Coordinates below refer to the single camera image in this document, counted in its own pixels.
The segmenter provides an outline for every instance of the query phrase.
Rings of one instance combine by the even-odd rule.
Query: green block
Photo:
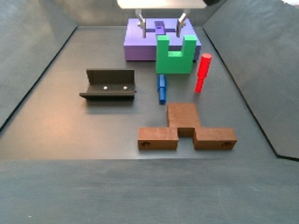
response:
[[[196,37],[183,37],[181,50],[168,51],[169,37],[156,36],[155,72],[157,74],[189,74],[192,72],[192,59],[196,48]]]

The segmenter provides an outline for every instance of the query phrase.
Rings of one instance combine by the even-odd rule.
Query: brown block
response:
[[[191,102],[167,104],[168,127],[176,128],[179,137],[192,137],[193,129],[201,126],[196,105]]]
[[[195,150],[232,150],[237,141],[231,128],[197,128],[193,132]]]
[[[139,128],[137,148],[139,150],[176,150],[177,130],[172,128]]]

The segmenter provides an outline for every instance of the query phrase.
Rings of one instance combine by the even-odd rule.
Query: screw hole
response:
[[[141,145],[143,145],[143,147],[148,148],[149,145],[151,145],[151,143],[148,143],[148,142],[141,142]]]
[[[232,143],[231,142],[225,142],[221,144],[221,147],[223,148],[229,148],[232,146]]]

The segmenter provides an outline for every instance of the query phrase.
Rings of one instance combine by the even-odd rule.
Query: red peg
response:
[[[200,56],[200,67],[197,72],[199,79],[205,79],[209,71],[209,66],[211,66],[211,55],[208,53],[204,53]]]
[[[193,90],[196,94],[201,91],[201,86],[203,86],[203,79],[197,79],[196,87]]]
[[[200,56],[200,67],[199,67],[199,72],[197,72],[197,82],[195,86],[195,93],[199,93],[201,91],[201,86],[204,79],[207,78],[207,74],[209,71],[209,66],[211,66],[211,55],[208,53],[204,53]]]

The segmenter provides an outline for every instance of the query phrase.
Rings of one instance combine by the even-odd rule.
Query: purple block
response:
[[[183,47],[183,36],[195,35],[196,49],[193,54],[193,60],[199,59],[201,42],[199,41],[189,19],[185,19],[185,26],[181,28],[181,36],[177,38],[175,33],[176,18],[148,18],[145,20],[145,38],[143,38],[143,30],[137,26],[137,19],[129,18],[125,30],[125,60],[155,60],[156,54],[156,24],[155,22],[163,22],[163,28],[165,35],[169,36],[169,51],[180,51]]]
[[[153,21],[155,25],[155,35],[164,35],[164,21]]]

